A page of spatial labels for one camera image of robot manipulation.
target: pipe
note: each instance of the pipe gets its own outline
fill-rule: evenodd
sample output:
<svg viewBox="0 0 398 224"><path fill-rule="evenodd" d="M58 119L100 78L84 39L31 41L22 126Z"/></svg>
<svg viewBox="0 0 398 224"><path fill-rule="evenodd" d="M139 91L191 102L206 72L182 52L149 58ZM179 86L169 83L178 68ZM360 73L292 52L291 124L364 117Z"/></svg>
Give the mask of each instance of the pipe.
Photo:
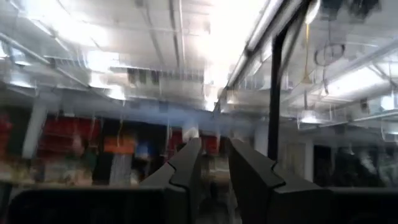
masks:
<svg viewBox="0 0 398 224"><path fill-rule="evenodd" d="M276 10L283 1L280 0L269 0L267 5L263 9L261 18L256 24L256 28L253 30L250 39L248 40L249 49L254 49L259 43L261 34L264 33L267 26L270 24L271 19L275 16Z"/></svg>
<svg viewBox="0 0 398 224"><path fill-rule="evenodd" d="M178 11L180 13L182 62L183 66L185 66L185 40L184 40L183 25L182 25L182 0L178 1Z"/></svg>
<svg viewBox="0 0 398 224"><path fill-rule="evenodd" d="M378 65L376 65L375 63L372 63L372 65L374 66L374 68L377 71L374 71L373 68L368 67L369 69L373 70L376 74L378 74L380 76L380 78L384 79L384 80L389 80L390 85L392 85L392 87L394 87L394 89L397 88L397 84L392 80L392 78L387 75Z"/></svg>
<svg viewBox="0 0 398 224"><path fill-rule="evenodd" d="M175 17L174 17L174 0L169 0L169 14L170 14L170 23L172 25L172 29L177 30L176 29L176 21L175 21ZM177 39L176 33L174 33L174 35L173 35L173 42L174 42L175 59L177 61L177 67L179 67L180 66L180 51L178 50L178 39Z"/></svg>
<svg viewBox="0 0 398 224"><path fill-rule="evenodd" d="M145 3L145 8L146 8L146 13L143 12L142 10L140 10L142 17L144 18L146 24L148 27L150 27L149 29L149 35L150 35L150 39L152 40L152 44L154 45L157 57L159 58L159 62L160 64L162 64L163 66L165 65L164 63L164 58L162 55L162 52L160 51L160 47L159 47L159 43L156 39L156 34L155 31L153 30L153 23L152 23L152 19L149 16L149 5L148 3Z"/></svg>
<svg viewBox="0 0 398 224"><path fill-rule="evenodd" d="M336 122L336 123L332 123L332 124L321 124L321 125L318 125L318 126L315 126L315 127L301 129L301 131L310 131L310 130L314 130L314 129L317 129L317 128L327 128L327 127L332 127L332 126L337 126L337 125L342 125L342 124L350 124L350 123L357 123L357 122L363 122L363 121L370 121L370 120L373 120L373 119L387 118L387 117L390 117L390 116L397 116L397 115L398 115L398 110L394 109L394 110L384 111L384 112L379 113L379 114L367 116L367 117L364 117L364 118L356 118L356 119L353 119L351 121L340 121L340 122Z"/></svg>

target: fluorescent light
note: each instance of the fluorescent light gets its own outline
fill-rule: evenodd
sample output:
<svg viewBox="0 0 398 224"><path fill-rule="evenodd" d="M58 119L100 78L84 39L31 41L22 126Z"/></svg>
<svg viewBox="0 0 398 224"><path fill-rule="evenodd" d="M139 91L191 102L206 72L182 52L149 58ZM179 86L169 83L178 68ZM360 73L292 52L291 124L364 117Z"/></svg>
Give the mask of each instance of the fluorescent light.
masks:
<svg viewBox="0 0 398 224"><path fill-rule="evenodd" d="M228 68L222 65L211 65L205 70L204 79L207 85L224 87L228 83Z"/></svg>
<svg viewBox="0 0 398 224"><path fill-rule="evenodd" d="M205 108L208 111L213 111L215 107L215 102L213 101L206 101Z"/></svg>
<svg viewBox="0 0 398 224"><path fill-rule="evenodd" d="M15 85L15 86L25 87L25 88L33 88L33 85L31 85L30 83L23 81L23 80L12 80L10 82L10 84Z"/></svg>
<svg viewBox="0 0 398 224"><path fill-rule="evenodd" d="M106 84L104 81L102 81L101 74L93 73L93 72L90 75L89 86L95 87L95 88L109 88L109 85Z"/></svg>
<svg viewBox="0 0 398 224"><path fill-rule="evenodd" d="M382 96L380 106L384 110L393 110L396 108L395 106L395 97L394 95L391 96Z"/></svg>
<svg viewBox="0 0 398 224"><path fill-rule="evenodd" d="M92 71L109 73L115 63L119 64L118 53L91 50L86 55L86 65Z"/></svg>
<svg viewBox="0 0 398 224"><path fill-rule="evenodd" d="M110 91L108 97L116 99L116 100L126 100L126 96L124 94L123 87L119 85L110 85Z"/></svg>
<svg viewBox="0 0 398 224"><path fill-rule="evenodd" d="M316 18L320 7L321 7L321 0L316 0L315 4L312 4L310 6L307 15L305 16L306 24L310 24Z"/></svg>
<svg viewBox="0 0 398 224"><path fill-rule="evenodd" d="M300 118L301 123L307 124L320 124L322 123L321 120L317 118L317 114L314 110L304 110L302 112L302 116Z"/></svg>
<svg viewBox="0 0 398 224"><path fill-rule="evenodd" d="M355 72L343 75L328 85L328 96L341 97L347 96L356 91L364 91L372 86L385 83L378 74L374 73L367 67L361 68ZM314 91L312 94L318 94L320 90ZM322 96L326 96L325 90L322 90Z"/></svg>
<svg viewBox="0 0 398 224"><path fill-rule="evenodd" d="M24 60L15 61L15 64L22 65L22 66L31 66L31 64L29 62L26 62Z"/></svg>

